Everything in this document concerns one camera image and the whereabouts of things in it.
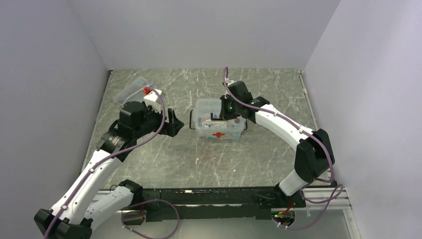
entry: clear plastic box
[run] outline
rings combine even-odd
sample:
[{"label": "clear plastic box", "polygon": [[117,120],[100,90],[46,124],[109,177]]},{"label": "clear plastic box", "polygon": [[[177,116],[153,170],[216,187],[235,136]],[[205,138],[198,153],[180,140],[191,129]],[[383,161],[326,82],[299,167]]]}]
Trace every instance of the clear plastic box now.
[{"label": "clear plastic box", "polygon": [[221,100],[198,99],[192,120],[198,137],[239,139],[245,128],[246,119],[238,117],[231,120],[218,120],[221,112]]},{"label": "clear plastic box", "polygon": [[121,106],[123,106],[126,102],[129,101],[142,102],[145,96],[145,93],[142,91],[142,89],[144,89],[144,87],[146,86],[152,86],[155,89],[157,88],[152,80],[147,80],[143,76],[139,76],[138,78],[133,80],[129,85],[127,85],[123,90],[117,93],[113,97],[113,100]]}]

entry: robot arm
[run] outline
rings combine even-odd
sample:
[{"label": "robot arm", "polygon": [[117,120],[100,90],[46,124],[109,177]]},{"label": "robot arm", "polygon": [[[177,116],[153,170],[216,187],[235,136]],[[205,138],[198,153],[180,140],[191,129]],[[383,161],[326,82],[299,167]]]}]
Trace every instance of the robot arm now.
[{"label": "robot arm", "polygon": [[263,97],[253,98],[242,81],[231,83],[228,88],[238,100],[256,108],[245,107],[230,95],[224,95],[220,98],[221,119],[231,120],[242,116],[253,123],[268,128],[296,151],[295,168],[276,186],[276,190],[281,192],[281,197],[284,201],[288,200],[288,197],[294,195],[304,186],[315,181],[329,168],[328,158],[324,150],[311,136],[317,138],[324,145],[332,164],[334,164],[329,137],[323,129],[313,131],[279,112]]},{"label": "robot arm", "polygon": [[[71,188],[50,210],[40,209],[35,215],[34,220],[43,234],[51,223],[54,224],[48,238],[89,238],[92,231],[113,213],[142,202],[142,187],[125,180],[107,197],[90,205],[103,182],[124,162],[131,150],[104,159],[135,146],[139,138],[160,128],[163,113],[155,92],[162,94],[160,90],[147,92],[143,102],[124,105],[119,119],[102,135],[97,150]],[[174,137],[184,124],[176,118],[172,109],[168,109],[167,116],[168,122],[164,122],[158,133]]]}]

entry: gray marble surface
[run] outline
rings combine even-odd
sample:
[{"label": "gray marble surface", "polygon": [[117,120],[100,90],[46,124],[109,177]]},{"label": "gray marble surface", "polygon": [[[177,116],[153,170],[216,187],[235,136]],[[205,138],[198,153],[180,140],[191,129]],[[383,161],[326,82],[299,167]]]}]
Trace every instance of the gray marble surface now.
[{"label": "gray marble surface", "polygon": [[[198,138],[189,129],[189,112],[196,100],[224,94],[222,75],[222,69],[114,70],[89,158],[100,136],[118,118],[120,106],[112,97],[138,76],[152,79],[166,93],[166,106],[175,110],[185,127],[174,138],[159,135],[134,150],[104,188],[124,179],[145,188],[270,186],[286,177],[295,152],[264,127],[250,123],[237,141]],[[263,96],[296,122],[314,127],[296,69],[230,69],[229,78],[243,80],[254,97]]]}]

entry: purple cable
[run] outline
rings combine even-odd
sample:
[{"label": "purple cable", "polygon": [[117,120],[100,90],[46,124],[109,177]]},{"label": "purple cable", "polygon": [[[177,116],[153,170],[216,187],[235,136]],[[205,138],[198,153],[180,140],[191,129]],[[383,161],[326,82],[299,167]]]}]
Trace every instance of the purple cable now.
[{"label": "purple cable", "polygon": [[[100,161],[98,161],[93,167],[92,167],[92,169],[96,169],[97,167],[99,167],[102,163],[104,163],[105,161],[107,161],[107,160],[109,160],[109,159],[111,159],[111,158],[114,158],[114,157],[116,157],[116,156],[118,156],[119,154],[122,154],[122,153],[126,153],[126,152],[128,152],[128,151],[131,151],[131,150],[134,150],[134,149],[136,149],[136,148],[138,148],[138,147],[140,147],[140,146],[143,146],[144,144],[146,144],[146,143],[148,143],[149,141],[151,141],[153,138],[155,138],[155,136],[157,136],[158,135],[158,133],[161,131],[161,129],[163,128],[163,126],[164,126],[164,122],[166,121],[166,108],[165,108],[165,106],[164,106],[164,101],[163,101],[163,98],[161,97],[161,95],[154,89],[154,88],[151,88],[151,87],[145,87],[146,89],[150,89],[151,91],[153,91],[157,96],[158,96],[158,99],[160,100],[160,103],[161,103],[161,107],[162,107],[162,111],[163,111],[163,117],[162,117],[162,119],[161,119],[161,124],[160,124],[160,127],[158,128],[158,130],[151,136],[151,137],[149,137],[148,139],[146,139],[145,141],[143,141],[142,143],[140,143],[140,144],[137,144],[137,145],[134,145],[134,146],[132,146],[132,147],[129,147],[129,148],[126,148],[126,149],[124,149],[124,150],[121,150],[121,151],[118,151],[118,152],[115,152],[115,153],[112,153],[112,154],[110,154],[109,156],[107,156],[107,157],[105,157],[105,158],[103,158],[102,160],[100,160]],[[65,201],[65,203],[63,204],[64,206],[67,206],[69,203],[70,203],[70,201],[75,197],[75,195],[77,194],[77,192],[79,191],[79,189],[82,187],[82,185],[85,183],[85,181],[88,179],[88,177],[90,176],[92,174],[92,172],[91,171],[88,171],[86,174],[85,174],[85,176],[82,178],[82,180],[78,183],[78,185],[75,187],[75,190],[73,190],[73,192],[70,194],[70,196],[68,197],[68,199]],[[48,228],[47,228],[47,230],[45,231],[45,234],[44,234],[44,239],[48,239],[48,235],[50,234],[50,232],[51,232],[51,230],[52,230],[52,228],[53,228],[53,226],[54,226],[54,224],[56,223],[56,221],[57,221],[57,219],[60,217],[60,215],[62,215],[62,213],[63,213],[63,208],[60,208],[60,210],[57,212],[57,214],[56,214],[56,216],[54,216],[54,218],[53,218],[53,220],[51,221],[51,223],[50,223],[50,225],[48,225]]]},{"label": "purple cable", "polygon": [[339,184],[339,185],[341,185],[341,190],[336,195],[334,195],[334,196],[331,195],[328,199],[325,199],[325,200],[322,200],[322,201],[312,201],[312,200],[308,199],[307,197],[305,197],[302,190],[299,190],[299,194],[303,199],[305,199],[305,201],[308,201],[308,202],[313,203],[313,204],[327,203],[327,202],[329,202],[329,201],[331,201],[335,198],[338,198],[338,196],[340,196],[340,194],[343,192],[343,185],[342,184]]},{"label": "purple cable", "polygon": [[[174,233],[176,232],[177,228],[179,227],[179,223],[180,223],[179,212],[177,212],[177,209],[176,209],[176,207],[175,207],[173,204],[171,204],[170,202],[168,202],[168,201],[166,201],[166,200],[162,200],[162,199],[153,199],[153,200],[148,200],[148,201],[145,201],[145,202],[142,202],[142,203],[133,204],[133,205],[130,205],[129,207],[136,207],[136,206],[140,206],[140,205],[147,204],[147,203],[152,203],[152,202],[157,202],[157,201],[158,201],[158,202],[167,203],[167,204],[168,204],[168,205],[170,205],[170,206],[174,209],[174,211],[176,212],[177,222],[176,222],[176,226],[175,226],[174,230],[173,230],[173,231],[172,231],[172,232],[171,232],[168,236],[166,236],[166,237],[163,237],[163,238],[157,238],[157,239],[167,239],[167,238],[170,238],[172,235],[174,235]],[[125,214],[121,215],[121,225],[122,225],[124,228],[128,229],[129,231],[131,231],[131,232],[133,232],[133,233],[137,234],[138,236],[141,236],[141,237],[146,238],[146,239],[156,239],[156,238],[150,238],[150,237],[148,237],[148,236],[146,236],[146,235],[144,235],[144,234],[142,234],[142,233],[140,233],[140,232],[138,232],[138,231],[136,231],[136,230],[133,230],[132,228],[130,228],[130,227],[128,227],[128,226],[126,226],[126,225],[124,224],[124,222],[123,222],[123,218],[124,218],[124,216],[126,216],[126,215],[128,215],[128,214],[131,214],[131,213],[132,213],[132,212],[128,212],[128,213],[125,213]]]},{"label": "purple cable", "polygon": [[[267,112],[269,114],[274,115],[274,112],[271,111],[271,110],[267,110],[267,109],[263,109],[263,108],[260,108],[260,107],[248,105],[248,104],[240,101],[238,98],[236,98],[233,95],[233,93],[230,91],[230,89],[228,88],[226,79],[228,79],[228,67],[225,67],[224,68],[223,85],[224,85],[225,89],[227,90],[228,94],[232,97],[232,99],[234,99],[236,102],[238,102],[239,104],[241,104],[241,105],[243,105],[245,107],[248,107],[248,108],[251,108],[251,109],[254,109],[254,110],[257,110],[257,111],[264,111],[264,112]],[[285,116],[283,116],[281,114],[277,114],[277,116],[280,117],[280,118],[282,118],[282,119],[284,119],[285,121],[287,121],[289,124],[291,124],[297,130],[300,129],[300,127],[297,124],[295,124],[291,119],[289,119],[289,118],[287,118],[287,117],[285,117]],[[330,157],[330,155],[328,153],[327,148],[324,146],[324,144],[319,139],[317,139],[312,134],[310,134],[310,133],[308,133],[308,132],[306,132],[304,130],[303,130],[302,133],[305,134],[306,136],[310,137],[312,140],[314,140],[322,148],[322,150],[324,151],[325,156],[327,157],[327,160],[328,160],[328,165],[329,165],[329,168],[330,168],[330,171],[331,171],[330,179],[325,180],[325,179],[319,179],[319,178],[317,178],[317,180],[318,181],[321,181],[321,182],[324,182],[324,183],[331,183],[331,182],[333,182],[334,181],[334,168],[333,168],[331,157]]]},{"label": "purple cable", "polygon": [[[335,193],[335,191],[339,188],[339,187],[341,187],[340,188],[340,191],[338,192],[338,194],[336,195],[336,196],[334,196],[333,197],[333,195],[334,195],[334,193]],[[324,207],[324,209],[322,210],[322,212],[318,215],[318,217],[312,222],[312,223],[310,223],[309,225],[306,225],[306,226],[304,226],[304,227],[300,227],[300,228],[290,228],[290,227],[288,227],[288,226],[283,226],[284,227],[284,229],[287,229],[287,230],[305,230],[305,229],[308,229],[308,228],[310,228],[310,227],[312,227],[313,225],[315,225],[320,219],[321,219],[321,217],[324,215],[324,213],[327,211],[327,208],[328,208],[328,206],[329,206],[329,203],[331,202],[331,200],[332,199],[334,199],[334,198],[336,198],[336,197],[338,197],[338,195],[341,193],[341,192],[343,192],[343,185],[342,184],[339,184],[339,185],[337,185],[335,188],[334,188],[334,190],[332,191],[332,193],[331,193],[331,196],[330,196],[330,200],[328,200],[327,201],[327,204],[325,205],[325,207]]]}]

